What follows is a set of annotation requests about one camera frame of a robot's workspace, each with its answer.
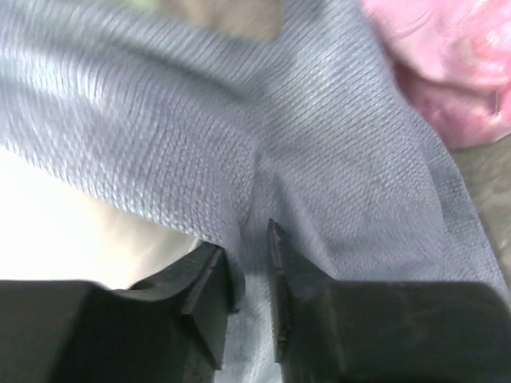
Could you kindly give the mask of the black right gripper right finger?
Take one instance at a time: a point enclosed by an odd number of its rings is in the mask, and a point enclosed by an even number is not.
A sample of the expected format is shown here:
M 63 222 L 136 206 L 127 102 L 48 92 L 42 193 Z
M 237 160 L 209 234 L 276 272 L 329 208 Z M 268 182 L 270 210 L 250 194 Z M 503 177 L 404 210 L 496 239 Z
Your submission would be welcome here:
M 339 281 L 267 226 L 286 382 L 507 382 L 510 313 L 479 282 Z

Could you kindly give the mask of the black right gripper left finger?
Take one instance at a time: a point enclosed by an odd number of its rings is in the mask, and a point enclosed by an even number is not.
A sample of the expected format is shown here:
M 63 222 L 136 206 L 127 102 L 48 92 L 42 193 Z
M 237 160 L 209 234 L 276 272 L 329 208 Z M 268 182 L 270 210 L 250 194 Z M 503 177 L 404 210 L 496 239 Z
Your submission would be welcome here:
M 230 282 L 200 244 L 127 290 L 85 281 L 1 284 L 4 382 L 210 382 L 222 366 Z

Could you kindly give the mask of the white pillow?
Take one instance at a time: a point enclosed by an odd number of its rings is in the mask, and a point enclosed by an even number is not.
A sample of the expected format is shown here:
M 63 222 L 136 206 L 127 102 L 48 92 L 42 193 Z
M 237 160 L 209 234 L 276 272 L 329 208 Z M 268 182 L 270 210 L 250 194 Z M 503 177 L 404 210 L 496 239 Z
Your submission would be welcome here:
M 199 239 L 104 203 L 1 151 L 1 278 L 125 289 Z

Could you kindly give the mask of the green beige patchwork pillowcase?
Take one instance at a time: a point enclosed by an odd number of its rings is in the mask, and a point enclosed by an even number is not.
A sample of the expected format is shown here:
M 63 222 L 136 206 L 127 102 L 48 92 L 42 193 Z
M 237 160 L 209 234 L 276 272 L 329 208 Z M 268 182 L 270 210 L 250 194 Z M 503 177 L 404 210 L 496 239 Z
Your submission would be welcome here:
M 288 1 L 272 43 L 107 1 L 1 4 L 1 145 L 224 247 L 218 382 L 279 382 L 273 219 L 340 279 L 505 279 L 452 157 L 401 98 L 355 1 Z

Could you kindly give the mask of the pink rose satin pillow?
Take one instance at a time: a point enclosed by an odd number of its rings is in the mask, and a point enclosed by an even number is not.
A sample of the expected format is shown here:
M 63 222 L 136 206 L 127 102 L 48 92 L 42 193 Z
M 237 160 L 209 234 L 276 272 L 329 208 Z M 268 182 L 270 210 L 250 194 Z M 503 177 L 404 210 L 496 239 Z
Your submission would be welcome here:
M 508 1 L 364 1 L 399 88 L 448 148 L 510 134 Z

